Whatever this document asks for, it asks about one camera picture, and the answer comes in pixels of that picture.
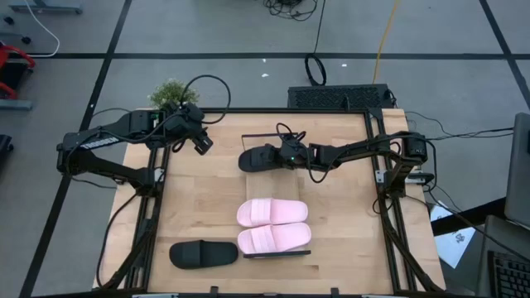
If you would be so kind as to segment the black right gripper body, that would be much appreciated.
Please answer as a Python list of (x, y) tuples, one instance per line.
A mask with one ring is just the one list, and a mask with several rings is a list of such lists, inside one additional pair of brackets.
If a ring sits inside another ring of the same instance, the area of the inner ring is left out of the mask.
[(298, 154), (295, 156), (286, 156), (280, 152), (276, 156), (276, 161), (280, 162), (282, 164), (282, 168), (287, 168), (290, 170), (296, 169), (296, 168), (303, 168), (307, 169), (308, 166), (315, 160), (315, 154), (314, 152), (305, 145), (306, 147), (306, 153), (305, 154)]

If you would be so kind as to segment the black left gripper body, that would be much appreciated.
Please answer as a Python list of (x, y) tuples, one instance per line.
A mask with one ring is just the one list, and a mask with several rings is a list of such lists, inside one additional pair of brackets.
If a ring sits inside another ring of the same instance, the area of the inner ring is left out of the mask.
[(165, 111), (167, 114), (165, 134), (171, 140), (192, 139), (205, 135), (201, 123), (205, 115), (193, 103), (177, 105), (169, 102), (165, 104)]

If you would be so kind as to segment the black slide sandal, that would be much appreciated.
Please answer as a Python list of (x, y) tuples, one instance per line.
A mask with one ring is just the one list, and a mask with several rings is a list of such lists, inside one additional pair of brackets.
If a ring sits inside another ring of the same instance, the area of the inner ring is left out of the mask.
[(259, 147), (254, 147), (244, 151), (238, 158), (238, 167), (243, 172), (255, 173), (261, 171), (271, 170), (260, 170), (258, 165), (262, 160), (276, 160), (276, 156), (261, 156), (259, 153)]
[(195, 240), (175, 243), (169, 250), (171, 263), (184, 270), (229, 265), (238, 257), (239, 250), (231, 242)]

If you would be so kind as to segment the pink slide sandal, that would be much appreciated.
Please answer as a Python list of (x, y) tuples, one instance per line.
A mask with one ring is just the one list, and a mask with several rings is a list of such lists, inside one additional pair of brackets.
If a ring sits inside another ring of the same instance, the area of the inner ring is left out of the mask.
[(265, 225), (242, 231), (237, 243), (244, 254), (285, 252), (307, 245), (311, 236), (306, 223)]
[(259, 198), (243, 203), (236, 213), (239, 225), (255, 228), (264, 225), (293, 224), (308, 217), (304, 202), (290, 199)]

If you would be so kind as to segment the small green potted plant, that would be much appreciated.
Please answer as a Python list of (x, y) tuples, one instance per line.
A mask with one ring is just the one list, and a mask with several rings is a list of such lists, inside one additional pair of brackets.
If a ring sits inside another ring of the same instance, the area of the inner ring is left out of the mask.
[(169, 103), (174, 103), (176, 106), (197, 103), (200, 96), (195, 89), (187, 87), (183, 82), (177, 79), (168, 79), (158, 85), (147, 98), (151, 102), (151, 106), (163, 108)]

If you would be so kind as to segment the black computer case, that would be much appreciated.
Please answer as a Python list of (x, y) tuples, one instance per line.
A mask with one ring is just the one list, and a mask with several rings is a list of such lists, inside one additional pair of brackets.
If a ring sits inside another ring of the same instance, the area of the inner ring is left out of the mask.
[(386, 84), (290, 87), (289, 108), (343, 109), (393, 108), (396, 98)]

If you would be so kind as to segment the grey floor plate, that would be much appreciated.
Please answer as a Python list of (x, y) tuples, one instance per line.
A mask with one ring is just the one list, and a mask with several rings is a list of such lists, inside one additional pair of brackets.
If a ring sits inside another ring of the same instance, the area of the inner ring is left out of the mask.
[(0, 109), (29, 111), (32, 109), (32, 103), (21, 99), (0, 99)]

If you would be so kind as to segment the red and black stand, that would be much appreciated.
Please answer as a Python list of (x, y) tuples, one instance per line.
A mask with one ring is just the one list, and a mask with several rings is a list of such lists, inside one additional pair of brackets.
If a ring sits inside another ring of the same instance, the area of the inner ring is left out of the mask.
[[(10, 61), (12, 54), (24, 62)], [(0, 99), (17, 99), (17, 88), (26, 73), (32, 73), (35, 61), (24, 51), (0, 42)]]

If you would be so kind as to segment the white paper sheet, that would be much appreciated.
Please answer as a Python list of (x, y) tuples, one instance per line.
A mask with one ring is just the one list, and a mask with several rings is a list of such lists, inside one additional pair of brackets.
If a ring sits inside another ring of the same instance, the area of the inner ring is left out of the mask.
[(439, 258), (455, 269), (475, 234), (473, 228), (463, 228), (451, 233), (435, 236)]

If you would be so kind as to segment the grey cart base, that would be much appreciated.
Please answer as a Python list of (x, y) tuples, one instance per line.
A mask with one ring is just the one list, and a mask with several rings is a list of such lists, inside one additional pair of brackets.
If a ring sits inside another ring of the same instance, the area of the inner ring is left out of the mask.
[(9, 0), (8, 6), (14, 12), (84, 12), (81, 0)]

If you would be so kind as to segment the grey side desk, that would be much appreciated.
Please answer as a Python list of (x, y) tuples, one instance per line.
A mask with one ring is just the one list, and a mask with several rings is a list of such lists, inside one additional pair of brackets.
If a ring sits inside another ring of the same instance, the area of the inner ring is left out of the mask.
[(489, 279), (488, 252), (508, 254), (515, 261), (530, 265), (530, 230), (490, 215), (485, 221), (484, 231), (497, 242), (489, 238), (483, 240), (475, 293), (477, 296), (493, 297)]

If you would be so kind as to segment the grey monitor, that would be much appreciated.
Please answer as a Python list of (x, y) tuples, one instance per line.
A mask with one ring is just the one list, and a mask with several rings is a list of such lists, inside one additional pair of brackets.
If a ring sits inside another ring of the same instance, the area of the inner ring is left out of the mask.
[(504, 213), (512, 221), (530, 228), (530, 114), (514, 119)]

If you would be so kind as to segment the black keyboard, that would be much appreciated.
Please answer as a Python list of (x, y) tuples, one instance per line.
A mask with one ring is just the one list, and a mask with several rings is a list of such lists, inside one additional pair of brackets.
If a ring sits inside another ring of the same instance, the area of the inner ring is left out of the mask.
[(495, 298), (530, 298), (530, 262), (488, 251), (491, 295)]

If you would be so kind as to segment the black aluminium table frame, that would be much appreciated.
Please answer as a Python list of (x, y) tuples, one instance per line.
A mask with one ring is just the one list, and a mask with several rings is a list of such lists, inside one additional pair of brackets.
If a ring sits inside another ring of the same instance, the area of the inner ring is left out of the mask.
[(233, 242), (241, 228), (235, 215), (247, 200), (246, 175), (238, 167), (243, 134), (274, 133), (277, 123), (306, 133), (306, 142), (342, 146), (369, 134), (408, 128), (400, 109), (381, 118), (362, 113), (306, 113), (247, 109), (229, 113), (209, 128), (214, 145), (203, 156), (191, 144), (169, 158), (152, 263), (139, 283), (150, 292), (251, 294), (285, 298), (290, 294), (390, 294), (391, 279), (380, 218), (373, 212), (375, 167), (363, 159), (328, 175), (296, 171), (300, 199), (309, 208), (311, 254), (236, 262), (196, 270), (171, 264), (172, 244), (204, 239)]

